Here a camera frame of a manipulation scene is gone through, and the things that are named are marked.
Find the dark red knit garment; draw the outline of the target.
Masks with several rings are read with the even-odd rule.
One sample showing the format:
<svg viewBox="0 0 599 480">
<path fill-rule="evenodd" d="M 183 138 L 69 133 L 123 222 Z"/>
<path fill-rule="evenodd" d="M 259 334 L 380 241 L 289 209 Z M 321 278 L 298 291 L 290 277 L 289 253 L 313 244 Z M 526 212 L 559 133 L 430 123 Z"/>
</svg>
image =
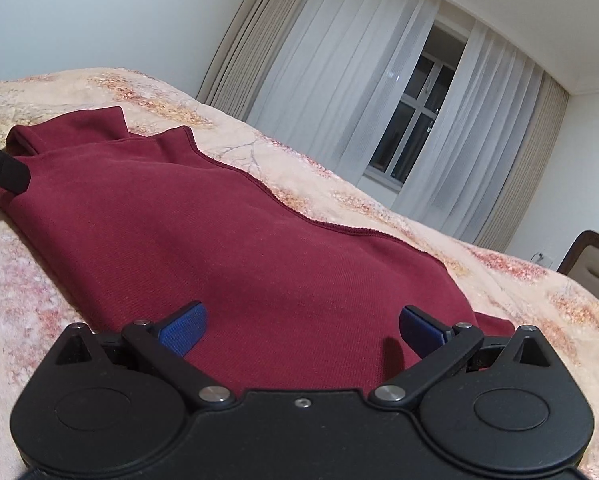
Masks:
<svg viewBox="0 0 599 480">
<path fill-rule="evenodd" d="M 12 128 L 28 190 L 0 207 L 96 328 L 192 301 L 208 329 L 188 360 L 233 390 L 369 390 L 417 362 L 408 304 L 509 336 L 445 266 L 396 237 L 311 220 L 178 127 L 139 136 L 118 107 Z"/>
</svg>

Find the floral cream bed blanket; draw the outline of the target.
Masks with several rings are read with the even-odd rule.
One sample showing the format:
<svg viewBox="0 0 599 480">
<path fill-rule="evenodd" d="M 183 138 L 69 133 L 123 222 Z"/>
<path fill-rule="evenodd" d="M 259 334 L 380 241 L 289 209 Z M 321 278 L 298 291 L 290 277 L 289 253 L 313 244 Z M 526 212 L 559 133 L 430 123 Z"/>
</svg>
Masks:
<svg viewBox="0 0 599 480">
<path fill-rule="evenodd" d="M 0 81 L 0 145 L 16 125 L 119 106 L 131 131 L 192 128 L 207 155 L 243 169 L 309 218 L 392 234 L 444 263 L 477 312 L 542 331 L 595 414 L 581 469 L 599 479 L 599 300 L 565 275 L 460 242 L 394 214 L 329 170 L 164 81 L 118 68 Z M 0 214 L 0 479 L 24 471 L 8 429 L 20 390 L 78 313 L 55 278 Z"/>
</svg>

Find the white sheer right curtain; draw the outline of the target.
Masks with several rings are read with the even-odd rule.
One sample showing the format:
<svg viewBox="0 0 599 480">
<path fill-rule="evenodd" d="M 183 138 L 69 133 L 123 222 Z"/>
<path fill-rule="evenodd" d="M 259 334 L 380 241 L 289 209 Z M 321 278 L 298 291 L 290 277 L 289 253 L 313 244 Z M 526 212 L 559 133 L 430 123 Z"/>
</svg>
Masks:
<svg viewBox="0 0 599 480">
<path fill-rule="evenodd" d="M 475 242 L 520 151 L 543 70 L 481 22 L 392 211 Z"/>
</svg>

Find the white sheer curtain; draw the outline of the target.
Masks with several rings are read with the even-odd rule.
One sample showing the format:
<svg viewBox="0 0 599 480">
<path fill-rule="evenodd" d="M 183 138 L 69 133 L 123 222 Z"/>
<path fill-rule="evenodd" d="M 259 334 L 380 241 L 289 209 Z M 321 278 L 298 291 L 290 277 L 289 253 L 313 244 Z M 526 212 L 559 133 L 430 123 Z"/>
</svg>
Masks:
<svg viewBox="0 0 599 480">
<path fill-rule="evenodd" d="M 305 0 L 249 125 L 357 183 L 438 8 L 439 0 Z"/>
<path fill-rule="evenodd" d="M 475 242 L 520 151 L 543 70 L 481 22 L 392 211 Z"/>
</svg>

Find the brown padded headboard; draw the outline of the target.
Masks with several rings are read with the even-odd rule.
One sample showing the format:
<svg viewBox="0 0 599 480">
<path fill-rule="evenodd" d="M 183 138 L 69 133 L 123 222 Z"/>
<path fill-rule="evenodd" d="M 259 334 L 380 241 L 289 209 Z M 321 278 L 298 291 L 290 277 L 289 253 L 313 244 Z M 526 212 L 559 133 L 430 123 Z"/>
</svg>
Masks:
<svg viewBox="0 0 599 480">
<path fill-rule="evenodd" d="M 557 268 L 589 292 L 599 292 L 599 233 L 581 232 Z"/>
</svg>

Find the beige right drape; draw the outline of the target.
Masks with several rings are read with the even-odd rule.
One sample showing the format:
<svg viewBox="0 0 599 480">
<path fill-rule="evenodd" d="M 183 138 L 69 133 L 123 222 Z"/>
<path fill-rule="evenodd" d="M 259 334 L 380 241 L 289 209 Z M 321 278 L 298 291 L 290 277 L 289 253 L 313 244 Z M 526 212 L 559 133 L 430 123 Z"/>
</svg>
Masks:
<svg viewBox="0 0 599 480">
<path fill-rule="evenodd" d="M 521 147 L 474 245 L 507 249 L 548 166 L 568 105 L 569 92 L 544 73 Z"/>
</svg>

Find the beige drape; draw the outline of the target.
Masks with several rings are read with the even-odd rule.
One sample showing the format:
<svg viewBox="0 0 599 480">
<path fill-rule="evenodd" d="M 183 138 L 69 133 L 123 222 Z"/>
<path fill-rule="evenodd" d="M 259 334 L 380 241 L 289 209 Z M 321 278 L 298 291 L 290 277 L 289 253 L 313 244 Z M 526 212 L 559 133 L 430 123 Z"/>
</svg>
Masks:
<svg viewBox="0 0 599 480">
<path fill-rule="evenodd" d="M 569 92 L 544 73 L 521 147 L 474 245 L 507 249 L 548 166 L 568 105 Z"/>
<path fill-rule="evenodd" d="M 197 99 L 248 117 L 305 0 L 243 0 L 208 67 Z"/>
</svg>

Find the beige left drape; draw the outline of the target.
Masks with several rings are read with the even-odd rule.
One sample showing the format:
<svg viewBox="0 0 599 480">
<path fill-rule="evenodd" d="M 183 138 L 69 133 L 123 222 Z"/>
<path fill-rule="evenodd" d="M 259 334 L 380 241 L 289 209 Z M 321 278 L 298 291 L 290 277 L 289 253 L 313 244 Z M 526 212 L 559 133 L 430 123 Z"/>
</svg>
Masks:
<svg viewBox="0 0 599 480">
<path fill-rule="evenodd" d="M 243 0 L 208 67 L 197 99 L 248 117 L 305 0 Z"/>
</svg>

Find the white sheer left curtain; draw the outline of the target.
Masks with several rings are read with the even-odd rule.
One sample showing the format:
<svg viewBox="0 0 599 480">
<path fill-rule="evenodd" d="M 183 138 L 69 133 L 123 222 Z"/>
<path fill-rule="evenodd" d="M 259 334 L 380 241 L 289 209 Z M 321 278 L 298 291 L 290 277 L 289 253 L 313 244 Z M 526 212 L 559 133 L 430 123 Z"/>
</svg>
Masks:
<svg viewBox="0 0 599 480">
<path fill-rule="evenodd" d="M 357 183 L 438 8 L 439 0 L 305 0 L 249 125 Z"/>
</svg>

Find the white wall socket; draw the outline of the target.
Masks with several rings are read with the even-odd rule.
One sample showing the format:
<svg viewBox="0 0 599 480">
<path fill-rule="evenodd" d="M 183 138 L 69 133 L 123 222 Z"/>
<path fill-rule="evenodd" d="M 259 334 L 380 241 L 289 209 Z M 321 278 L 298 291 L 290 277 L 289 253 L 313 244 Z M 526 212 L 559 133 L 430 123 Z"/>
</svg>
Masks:
<svg viewBox="0 0 599 480">
<path fill-rule="evenodd" d="M 554 264 L 554 258 L 547 255 L 545 252 L 535 252 L 534 255 L 531 256 L 531 263 L 546 269 L 551 269 Z"/>
</svg>

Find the dark window with white frame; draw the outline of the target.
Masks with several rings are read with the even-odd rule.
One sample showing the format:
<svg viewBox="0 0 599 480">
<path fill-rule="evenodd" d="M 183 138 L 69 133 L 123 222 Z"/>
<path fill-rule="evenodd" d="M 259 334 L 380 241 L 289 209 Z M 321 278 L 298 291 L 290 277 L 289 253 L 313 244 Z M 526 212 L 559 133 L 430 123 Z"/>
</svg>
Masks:
<svg viewBox="0 0 599 480">
<path fill-rule="evenodd" d="M 431 134 L 464 48 L 465 41 L 451 35 L 447 27 L 433 25 L 365 177 L 400 191 Z"/>
</svg>

